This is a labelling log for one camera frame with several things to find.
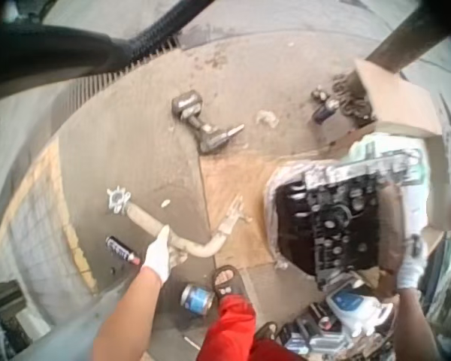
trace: spray can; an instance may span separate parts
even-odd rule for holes
[[[339,101],[337,99],[327,99],[323,105],[314,111],[312,119],[316,124],[322,125],[337,109],[339,109]]]
[[[333,324],[337,321],[336,316],[332,313],[331,309],[324,302],[322,305],[317,302],[313,302],[309,305],[310,315],[316,322],[317,326],[324,331],[329,331]]]
[[[214,295],[194,284],[187,284],[180,297],[180,305],[189,311],[205,316],[212,306]]]
[[[112,235],[105,240],[107,248],[119,258],[131,263],[132,265],[140,265],[141,259],[135,255],[134,251],[124,245],[117,238]]]

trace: cardboard sheet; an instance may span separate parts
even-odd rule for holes
[[[244,197],[249,223],[239,220],[216,254],[216,266],[254,267],[273,262],[264,227],[263,192],[272,172],[281,163],[249,154],[200,158],[210,229],[215,230],[237,194]]]

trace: pole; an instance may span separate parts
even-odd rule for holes
[[[392,73],[398,73],[422,54],[441,42],[449,32],[420,5],[367,58]],[[348,90],[357,97],[365,94],[356,71],[347,76]]]

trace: blue can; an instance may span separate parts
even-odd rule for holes
[[[326,119],[334,115],[336,110],[339,108],[339,101],[336,99],[328,99],[318,107],[312,116],[314,122],[319,125],[322,125]]]
[[[189,311],[205,316],[212,306],[214,294],[194,284],[188,284],[180,297],[180,305]]]

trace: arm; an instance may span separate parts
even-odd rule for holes
[[[143,267],[93,343],[93,360],[138,361],[149,346],[153,315],[162,281]]]
[[[422,313],[417,291],[399,290],[399,311],[394,334],[398,361],[440,359],[433,332]]]
[[[440,359],[433,332],[422,312],[417,291],[427,257],[428,248],[422,239],[407,242],[403,263],[398,271],[399,309],[394,334],[398,361]]]
[[[170,274],[170,229],[164,226],[147,248],[142,269],[93,342],[92,359],[138,361],[149,346],[159,291]]]

